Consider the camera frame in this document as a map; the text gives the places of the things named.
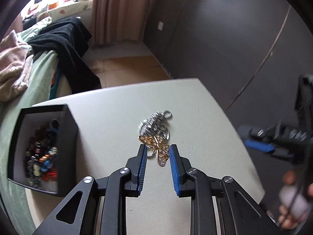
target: gray wall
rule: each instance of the gray wall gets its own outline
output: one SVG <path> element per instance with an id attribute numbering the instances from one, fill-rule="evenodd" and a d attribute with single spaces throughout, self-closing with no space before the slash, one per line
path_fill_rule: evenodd
<path id="1" fill-rule="evenodd" d="M 260 66 L 288 7 L 286 0 L 157 0 L 144 43 L 173 78 L 199 78 L 225 110 Z M 313 73 L 312 47 L 312 35 L 291 9 L 272 55 L 226 111 L 235 128 L 297 124 L 297 81 L 300 73 Z M 248 152 L 266 190 L 264 202 L 277 213 L 281 178 L 290 165 Z"/>

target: black box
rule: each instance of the black box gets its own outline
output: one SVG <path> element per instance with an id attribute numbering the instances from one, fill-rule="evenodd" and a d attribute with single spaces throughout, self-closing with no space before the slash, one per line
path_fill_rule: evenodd
<path id="1" fill-rule="evenodd" d="M 58 178 L 49 185 L 53 190 L 33 188 L 25 175 L 24 158 L 29 138 L 51 119 L 58 119 L 56 140 Z M 76 186 L 76 142 L 78 126 L 67 105 L 40 106 L 22 109 L 13 131 L 7 164 L 7 179 L 34 191 L 65 197 Z"/>

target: black blanket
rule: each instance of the black blanket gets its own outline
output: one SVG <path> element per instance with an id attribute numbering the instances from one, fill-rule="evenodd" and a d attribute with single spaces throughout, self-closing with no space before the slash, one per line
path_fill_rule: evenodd
<path id="1" fill-rule="evenodd" d="M 64 73 L 72 93 L 99 88 L 100 79 L 82 60 L 88 50 L 91 34 L 78 18 L 57 20 L 43 28 L 39 35 L 28 41 L 35 54 L 54 50 L 58 54 L 58 66 Z"/>

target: gold butterfly brooch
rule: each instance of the gold butterfly brooch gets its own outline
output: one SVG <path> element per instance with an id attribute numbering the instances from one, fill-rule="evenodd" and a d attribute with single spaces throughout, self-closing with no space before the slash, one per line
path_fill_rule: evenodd
<path id="1" fill-rule="evenodd" d="M 138 139 L 151 150 L 149 157 L 153 156 L 156 153 L 157 163 L 164 167 L 166 161 L 170 157 L 169 148 L 170 146 L 165 144 L 165 139 L 157 134 L 155 136 L 138 136 Z"/>

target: white table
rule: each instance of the white table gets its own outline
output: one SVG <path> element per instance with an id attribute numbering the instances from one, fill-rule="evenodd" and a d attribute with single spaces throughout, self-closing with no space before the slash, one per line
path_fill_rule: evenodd
<path id="1" fill-rule="evenodd" d="M 138 126 L 151 113 L 170 110 L 169 144 L 208 176 L 234 177 L 257 201 L 264 196 L 255 167 L 222 109 L 197 79 L 106 88 L 65 96 L 36 106 L 66 103 L 78 126 L 77 181 L 109 176 L 137 154 Z M 27 191 L 38 226 L 59 199 Z M 126 200 L 128 234 L 190 233 L 190 199 L 178 198 L 170 163 L 147 161 L 143 191 Z"/>

